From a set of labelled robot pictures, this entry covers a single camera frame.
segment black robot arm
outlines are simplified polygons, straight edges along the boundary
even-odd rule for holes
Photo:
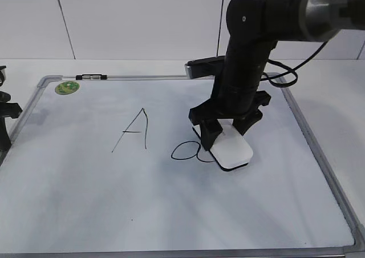
[[[222,132],[217,119],[234,119],[241,135],[261,120],[258,108],[271,97],[257,88],[278,41],[325,42],[340,29],[365,30],[364,10],[365,0],[231,0],[225,57],[185,65],[190,78],[215,75],[210,99],[189,113],[203,147],[209,150]]]

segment black marker drawing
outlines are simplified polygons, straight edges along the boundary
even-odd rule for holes
[[[148,116],[146,113],[146,110],[144,108],[142,108],[138,114],[136,115],[136,117],[134,117],[133,121],[128,125],[128,127],[121,133],[121,136],[119,138],[119,140],[116,142],[112,153],[115,151],[116,147],[118,146],[119,142],[121,141],[121,139],[123,138],[124,134],[127,133],[133,133],[133,134],[138,134],[141,133],[140,131],[128,131],[129,127],[136,121],[136,119],[138,118],[138,116],[143,112],[144,116],[146,117],[146,129],[145,129],[145,133],[144,133],[144,148],[147,150],[147,129],[148,129]]]
[[[187,157],[187,158],[176,158],[176,157],[174,157],[173,155],[174,155],[174,153],[176,152],[176,150],[178,149],[178,148],[180,148],[182,145],[184,145],[184,144],[188,144],[188,143],[196,143],[196,144],[198,144],[198,150],[197,150],[197,152],[193,155],[193,156],[190,156],[190,157]],[[200,150],[201,150],[201,144],[199,143],[199,142],[197,142],[197,141],[186,141],[186,142],[183,142],[183,143],[181,143],[181,144],[179,144],[173,151],[172,151],[172,153],[171,153],[171,158],[172,159],[174,159],[174,160],[189,160],[189,159],[191,159],[191,158],[194,158],[194,157],[196,157],[196,159],[198,159],[200,162],[203,162],[203,163],[214,163],[215,161],[205,161],[205,160],[202,160],[202,159],[200,159],[199,158],[199,152],[200,152]]]

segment whiteboard frame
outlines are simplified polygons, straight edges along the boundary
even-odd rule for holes
[[[23,114],[18,119],[14,129],[10,134],[12,142],[18,137],[22,127],[27,122],[39,98],[42,96],[45,88],[50,82],[61,82],[65,80],[75,80],[75,76],[61,76],[49,75],[40,80],[36,91],[28,102]],[[108,76],[108,81],[113,80],[181,80],[187,79],[182,75],[171,76]],[[346,194],[344,193],[338,179],[336,178],[332,167],[325,157],[319,143],[317,142],[312,130],[310,129],[305,117],[303,116],[298,104],[288,88],[283,88],[284,97],[301,128],[303,135],[308,142],[308,145],[321,168],[326,181],[336,198],[337,203],[350,227],[351,234],[354,237],[355,244],[344,247],[333,248],[288,248],[288,249],[224,249],[224,250],[191,250],[191,251],[136,251],[136,252],[85,252],[85,253],[0,253],[0,258],[86,258],[86,257],[101,257],[101,258],[115,258],[115,257],[141,257],[141,258],[198,258],[198,257],[227,257],[227,258],[315,258],[315,257],[365,257],[365,228],[360,223],[352,208]],[[6,157],[7,152],[0,154],[0,167]]]

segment sticker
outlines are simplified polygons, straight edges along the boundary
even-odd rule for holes
[[[66,81],[56,87],[56,93],[61,95],[73,94],[79,89],[79,83],[75,81]]]

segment whiteboard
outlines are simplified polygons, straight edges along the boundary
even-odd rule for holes
[[[317,248],[354,239],[281,90],[245,138],[247,167],[170,155],[212,80],[50,83],[0,167],[0,253]],[[115,151],[112,149],[144,108]],[[186,145],[176,156],[189,156]],[[207,152],[200,157],[209,161]]]

